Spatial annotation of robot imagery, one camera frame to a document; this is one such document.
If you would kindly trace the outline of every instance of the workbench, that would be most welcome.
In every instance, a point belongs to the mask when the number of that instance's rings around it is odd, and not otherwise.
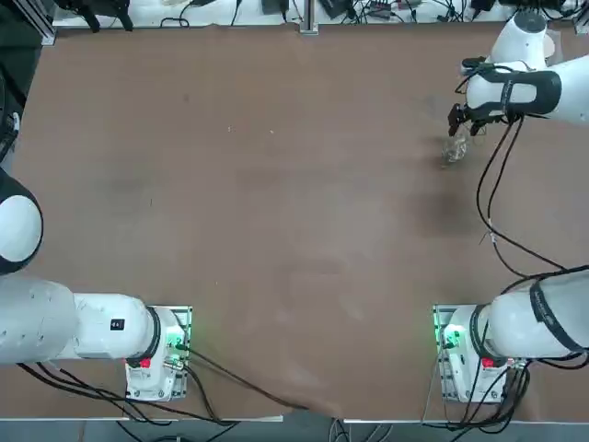
[[[27,273],[191,305],[193,346],[320,413],[421,419],[433,305],[487,302],[513,281],[480,243],[474,204],[503,128],[441,163],[459,64],[500,30],[64,34],[42,52],[13,166],[45,219]],[[571,29],[562,38],[565,58],[586,51]],[[564,265],[586,262],[587,128],[529,120],[493,223]],[[521,270],[547,270],[502,251]],[[122,361],[65,366],[124,392]],[[198,369],[224,417],[287,412]],[[120,417],[0,370],[5,418]],[[434,386],[428,419],[440,420]],[[532,367],[518,419],[587,422],[588,394],[585,371]],[[203,413],[195,388],[171,406]]]

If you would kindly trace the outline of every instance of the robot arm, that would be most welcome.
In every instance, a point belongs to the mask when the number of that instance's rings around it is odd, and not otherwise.
[[[475,135],[485,124],[523,115],[587,124],[589,56],[547,66],[546,27],[542,16],[519,12],[505,25],[488,58],[462,63],[466,103],[456,104],[448,115],[451,136],[464,122],[471,122],[470,134]],[[589,266],[583,266],[530,278],[488,305],[458,307],[440,339],[457,397],[482,400],[509,361],[586,352],[587,291]],[[503,383],[496,383],[495,398],[501,397]]]
[[[124,359],[134,399],[169,401],[186,392],[188,332],[177,312],[118,294],[79,294],[10,274],[39,250],[43,218],[35,197],[0,168],[0,364],[56,359]],[[190,319],[187,308],[185,317]]]
[[[547,66],[546,20],[533,12],[517,13],[503,28],[487,59],[467,59],[466,103],[448,115],[449,134],[472,122],[470,134],[490,122],[532,115],[587,123],[589,84],[583,80],[589,56]]]

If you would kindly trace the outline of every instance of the metal bracket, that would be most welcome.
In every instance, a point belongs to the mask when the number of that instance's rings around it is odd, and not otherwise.
[[[318,35],[319,27],[315,22],[315,0],[305,0],[305,16],[299,31],[303,35]]]
[[[448,306],[435,304],[433,306],[433,332],[435,333],[435,345],[438,351],[438,373],[442,382],[442,397],[444,401],[458,401],[452,367],[446,355],[442,352],[442,333],[450,322],[452,314],[460,306]]]

